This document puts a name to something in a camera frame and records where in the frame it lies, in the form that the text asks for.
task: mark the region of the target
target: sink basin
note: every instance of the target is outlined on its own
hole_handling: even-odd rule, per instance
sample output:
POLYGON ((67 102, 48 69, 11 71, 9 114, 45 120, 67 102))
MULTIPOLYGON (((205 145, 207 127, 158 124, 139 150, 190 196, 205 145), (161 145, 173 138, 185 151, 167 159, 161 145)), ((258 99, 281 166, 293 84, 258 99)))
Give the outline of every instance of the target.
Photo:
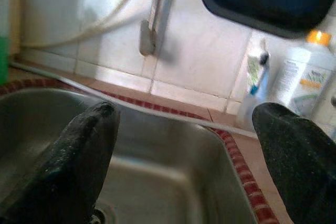
MULTIPOLYGON (((0 97, 0 202, 71 119, 100 101, 46 88, 0 97)), ((118 108, 119 133, 97 201, 97 223, 257 223, 215 133, 118 108)))

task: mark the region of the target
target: bathroom wall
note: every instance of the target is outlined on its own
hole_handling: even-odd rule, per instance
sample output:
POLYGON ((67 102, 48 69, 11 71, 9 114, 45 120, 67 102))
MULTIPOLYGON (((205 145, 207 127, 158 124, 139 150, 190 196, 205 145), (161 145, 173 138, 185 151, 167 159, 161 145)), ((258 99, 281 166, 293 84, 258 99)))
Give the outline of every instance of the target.
MULTIPOLYGON (((79 33, 104 17, 118 0, 25 0, 25 42, 51 42, 79 33)), ((22 58, 153 95, 235 114, 246 91, 246 55, 262 38, 275 76, 285 40, 211 14, 202 0, 174 0, 158 56, 139 53, 140 21, 152 0, 130 0, 110 22, 118 26, 92 39, 51 49, 25 48, 22 58)), ((321 29, 334 35, 336 5, 321 29)))

